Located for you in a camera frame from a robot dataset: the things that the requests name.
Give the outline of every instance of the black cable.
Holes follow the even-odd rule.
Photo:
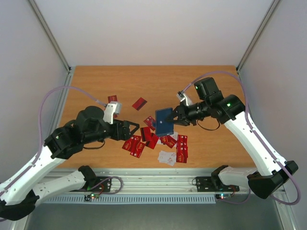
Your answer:
[[[221,122],[219,122],[218,120],[216,120],[216,121],[219,123],[219,125],[218,125],[218,127],[215,128],[215,129],[209,129],[209,128],[205,128],[205,127],[201,126],[201,125],[198,123],[199,120],[197,120],[197,124],[198,124],[202,129],[204,129],[204,130],[207,130],[207,131],[215,131],[215,130],[217,130],[217,129],[221,126]]]
[[[105,140],[103,140],[102,141],[102,145],[101,146],[99,146],[99,147],[83,147],[85,150],[98,150],[98,149],[101,149],[104,145],[105,145],[105,143],[106,143],[106,141]]]

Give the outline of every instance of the metal bar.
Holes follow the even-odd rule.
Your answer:
[[[287,194],[275,194],[274,196],[282,201],[289,202]],[[276,201],[276,207],[285,230],[298,230],[291,206]]]
[[[66,58],[64,57],[64,55],[63,55],[63,53],[62,53],[62,51],[61,51],[61,49],[60,49],[56,39],[54,38],[50,28],[48,27],[48,24],[45,21],[41,11],[39,10],[39,7],[38,7],[37,3],[35,2],[35,0],[28,0],[28,2],[30,4],[30,6],[32,7],[35,15],[37,16],[37,19],[41,23],[44,31],[46,32],[47,37],[50,39],[53,47],[55,48],[57,54],[59,55],[59,58],[62,60],[65,69],[67,70],[67,72],[69,72],[70,71],[69,64],[68,64]]]
[[[240,72],[244,64],[246,63],[247,58],[249,57],[250,53],[252,52],[253,48],[255,47],[256,43],[259,41],[263,31],[265,30],[266,26],[268,25],[270,19],[272,18],[273,14],[275,13],[279,3],[282,0],[273,0],[271,5],[269,6],[269,9],[267,10],[266,14],[264,15],[264,18],[262,19],[259,27],[256,30],[255,35],[251,39],[251,42],[248,45],[247,50],[245,51],[243,57],[241,58],[238,67],[236,68],[237,71]]]
[[[71,85],[74,70],[75,70],[75,67],[71,68],[70,72],[67,74],[65,82],[64,82],[64,86],[70,86]],[[59,126],[59,123],[61,121],[61,117],[62,117],[62,114],[63,114],[63,110],[64,110],[64,107],[65,107],[65,102],[66,102],[66,99],[67,99],[68,91],[69,91],[69,89],[61,90],[61,93],[59,95],[59,98],[58,98],[58,101],[57,101],[57,104],[56,104],[56,108],[55,108],[53,116],[51,118],[51,123],[50,123],[50,128],[48,130],[48,134],[51,134],[53,132],[53,130],[55,130]]]

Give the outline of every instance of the white cable tray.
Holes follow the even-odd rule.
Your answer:
[[[45,204],[215,204],[214,195],[101,195],[98,199],[85,199],[81,194],[64,194],[50,198]]]

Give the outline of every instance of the blue card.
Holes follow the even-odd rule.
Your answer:
[[[173,108],[166,108],[155,111],[155,134],[158,137],[174,134],[174,123],[166,122],[167,117],[172,113]]]

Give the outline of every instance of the red card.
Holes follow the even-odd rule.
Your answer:
[[[143,142],[139,142],[136,145],[136,148],[131,151],[130,155],[134,156],[134,157],[137,157],[137,158],[140,158],[140,156],[141,156],[141,154],[143,152],[144,147],[145,147],[145,144]]]
[[[154,124],[155,124],[155,119],[153,119],[151,116],[149,116],[148,118],[146,118],[146,120],[144,120],[144,123],[150,127],[150,129],[152,131],[155,131],[155,127],[154,127]]]
[[[173,148],[175,146],[175,144],[177,143],[177,141],[172,138],[171,136],[167,136],[167,143],[165,143],[168,147]]]
[[[145,146],[147,146],[147,147],[149,147],[151,149],[154,149],[156,144],[157,144],[157,142],[158,142],[158,140],[159,140],[159,137],[156,134],[152,133],[152,140],[151,141],[147,141]]]
[[[125,141],[122,149],[132,151],[140,141],[140,136],[133,135],[129,140]]]
[[[188,136],[178,135],[177,142],[180,143],[188,143]]]
[[[187,163],[187,159],[188,159],[188,148],[184,148],[184,147],[179,147],[179,145],[177,144],[177,154],[176,154],[176,162],[179,163]]]
[[[110,102],[118,102],[117,96],[116,96],[116,95],[108,96],[108,97],[107,97],[107,101],[108,101],[108,103],[110,103]]]
[[[150,141],[152,140],[152,134],[150,132],[149,127],[140,128],[142,141]]]
[[[162,144],[166,144],[168,142],[167,136],[160,137],[160,141],[161,141]]]
[[[132,105],[133,108],[135,108],[137,111],[139,111],[145,104],[147,103],[147,101],[143,98],[139,98],[136,103],[134,103]]]
[[[133,136],[129,140],[125,141],[122,149],[127,150],[127,151],[131,151],[131,149],[132,149],[132,142],[133,142]]]

